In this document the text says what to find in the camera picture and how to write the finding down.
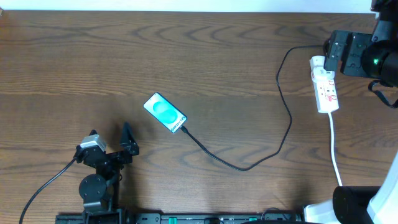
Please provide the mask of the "Galaxy S25 smartphone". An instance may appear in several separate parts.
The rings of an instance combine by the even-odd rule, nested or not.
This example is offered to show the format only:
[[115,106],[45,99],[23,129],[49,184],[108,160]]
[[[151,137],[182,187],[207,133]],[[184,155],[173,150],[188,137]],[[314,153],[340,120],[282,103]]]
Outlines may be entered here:
[[175,133],[187,120],[180,110],[158,92],[154,93],[143,107],[171,133]]

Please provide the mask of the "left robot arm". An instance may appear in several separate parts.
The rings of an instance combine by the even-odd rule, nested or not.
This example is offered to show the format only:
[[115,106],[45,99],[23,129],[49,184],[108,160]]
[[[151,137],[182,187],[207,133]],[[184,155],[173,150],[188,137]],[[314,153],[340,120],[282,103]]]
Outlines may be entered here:
[[95,169],[79,186],[83,223],[131,223],[128,210],[119,206],[121,170],[139,155],[129,123],[124,123],[119,145],[121,151],[107,153],[105,141],[92,130],[76,147],[76,162]]

